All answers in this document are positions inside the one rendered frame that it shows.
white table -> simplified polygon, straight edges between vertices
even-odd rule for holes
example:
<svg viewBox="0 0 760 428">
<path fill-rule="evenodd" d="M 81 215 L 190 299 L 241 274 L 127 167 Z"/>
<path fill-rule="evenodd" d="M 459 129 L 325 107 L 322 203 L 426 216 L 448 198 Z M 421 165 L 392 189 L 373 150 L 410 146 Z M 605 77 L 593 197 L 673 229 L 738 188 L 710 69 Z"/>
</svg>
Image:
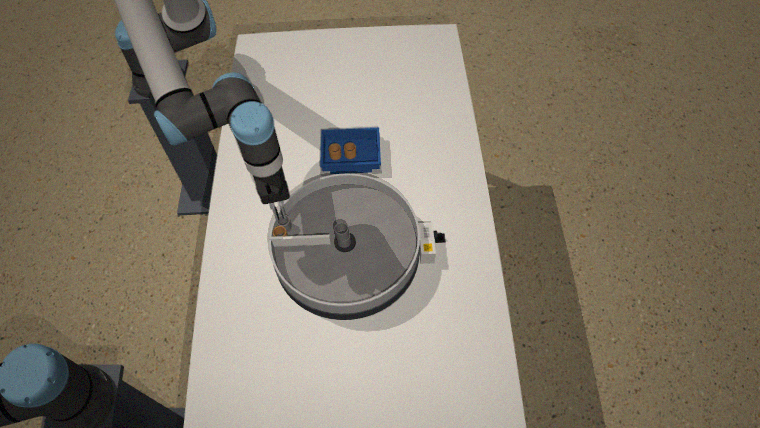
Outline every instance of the white table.
<svg viewBox="0 0 760 428">
<path fill-rule="evenodd" d="M 291 190 L 319 130 L 380 128 L 382 173 L 446 234 L 401 298 L 359 320 L 296 305 L 234 137 L 219 143 L 186 428 L 523 427 L 496 233 L 455 25 L 242 35 L 236 70 L 272 110 Z"/>
</svg>

brown floor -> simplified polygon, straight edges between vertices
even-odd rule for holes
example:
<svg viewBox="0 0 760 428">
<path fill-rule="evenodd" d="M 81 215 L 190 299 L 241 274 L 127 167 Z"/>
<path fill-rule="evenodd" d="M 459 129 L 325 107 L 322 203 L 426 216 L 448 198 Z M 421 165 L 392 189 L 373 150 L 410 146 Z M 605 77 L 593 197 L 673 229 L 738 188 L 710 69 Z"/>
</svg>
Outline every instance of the brown floor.
<svg viewBox="0 0 760 428">
<path fill-rule="evenodd" d="M 528 427 L 760 426 L 760 3 L 210 3 L 196 93 L 238 34 L 458 24 Z M 0 358 L 122 364 L 183 407 L 205 218 L 127 103 L 119 20 L 0 6 Z"/>
</svg>

concrete floor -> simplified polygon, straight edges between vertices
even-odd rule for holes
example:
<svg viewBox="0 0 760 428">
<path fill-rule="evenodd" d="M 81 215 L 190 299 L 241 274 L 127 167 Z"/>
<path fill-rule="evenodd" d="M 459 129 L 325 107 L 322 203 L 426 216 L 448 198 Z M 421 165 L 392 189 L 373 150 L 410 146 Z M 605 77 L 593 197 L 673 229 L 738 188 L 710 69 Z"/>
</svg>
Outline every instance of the concrete floor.
<svg viewBox="0 0 760 428">
<path fill-rule="evenodd" d="M 458 24 L 528 427 L 760 426 L 760 3 L 210 4 L 196 93 L 238 34 Z M 183 407 L 205 217 L 127 103 L 119 20 L 0 5 L 0 357 L 122 364 Z"/>
</svg>

blue joint cap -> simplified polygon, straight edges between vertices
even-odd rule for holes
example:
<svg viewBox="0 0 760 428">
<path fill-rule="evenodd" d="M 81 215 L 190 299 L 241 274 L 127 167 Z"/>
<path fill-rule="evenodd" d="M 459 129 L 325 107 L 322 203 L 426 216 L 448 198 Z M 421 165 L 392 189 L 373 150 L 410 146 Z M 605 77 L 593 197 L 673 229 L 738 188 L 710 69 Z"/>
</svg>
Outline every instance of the blue joint cap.
<svg viewBox="0 0 760 428">
<path fill-rule="evenodd" d="M 216 36 L 216 21 L 214 21 L 214 14 L 211 13 L 211 7 L 208 5 L 208 2 L 206 0 L 203 0 L 203 4 L 206 5 L 206 13 L 208 13 L 208 19 L 209 19 L 209 35 L 208 40 L 211 40 Z"/>
<path fill-rule="evenodd" d="M 124 26 L 124 21 L 119 21 L 119 25 L 116 26 L 116 43 L 123 51 L 132 49 L 132 40 L 127 34 L 127 27 Z"/>
<path fill-rule="evenodd" d="M 31 343 L 11 351 L 0 366 L 0 394 L 17 407 L 40 407 L 55 400 L 69 380 L 63 355 Z"/>
<path fill-rule="evenodd" d="M 223 74 L 223 75 L 219 76 L 218 79 L 214 80 L 214 84 L 211 85 L 211 87 L 213 88 L 214 86 L 216 86 L 217 83 L 221 82 L 224 79 L 230 78 L 230 77 L 237 77 L 238 79 L 243 79 L 246 82 L 248 82 L 248 84 L 250 84 L 251 86 L 253 86 L 253 83 L 251 83 L 251 81 L 248 80 L 248 78 L 245 77 L 245 76 L 243 76 L 242 74 L 240 74 L 240 73 L 227 73 L 227 74 Z"/>
<path fill-rule="evenodd" d="M 264 104 L 247 101 L 232 110 L 230 128 L 238 141 L 256 146 L 265 143 L 274 133 L 274 118 Z"/>
<path fill-rule="evenodd" d="M 153 113 L 153 116 L 156 118 L 158 126 L 161 127 L 161 131 L 163 131 L 166 140 L 169 141 L 169 144 L 172 146 L 178 146 L 184 142 L 187 142 L 187 138 L 182 135 L 182 132 L 180 132 L 180 130 L 174 126 L 172 121 L 167 119 L 163 113 L 156 110 L 155 113 Z"/>
</svg>

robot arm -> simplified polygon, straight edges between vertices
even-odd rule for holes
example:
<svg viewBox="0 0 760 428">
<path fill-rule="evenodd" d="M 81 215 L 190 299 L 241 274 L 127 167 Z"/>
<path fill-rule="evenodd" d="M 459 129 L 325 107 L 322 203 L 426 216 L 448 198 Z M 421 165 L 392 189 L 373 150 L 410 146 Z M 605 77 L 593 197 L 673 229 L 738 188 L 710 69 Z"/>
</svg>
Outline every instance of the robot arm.
<svg viewBox="0 0 760 428">
<path fill-rule="evenodd" d="M 134 51 L 139 67 L 133 67 L 133 72 L 140 68 L 144 73 L 156 102 L 156 120 L 169 143 L 182 144 L 229 124 L 261 202 L 274 204 L 288 199 L 274 118 L 250 81 L 241 74 L 228 73 L 208 91 L 193 95 L 152 1 L 116 0 L 116 6 L 124 24 L 116 32 L 119 46 Z M 175 31 L 191 31 L 208 18 L 210 37 L 216 31 L 205 0 L 167 0 L 162 18 L 166 27 Z M 282 210 L 281 204 L 272 208 L 275 213 Z"/>
</svg>

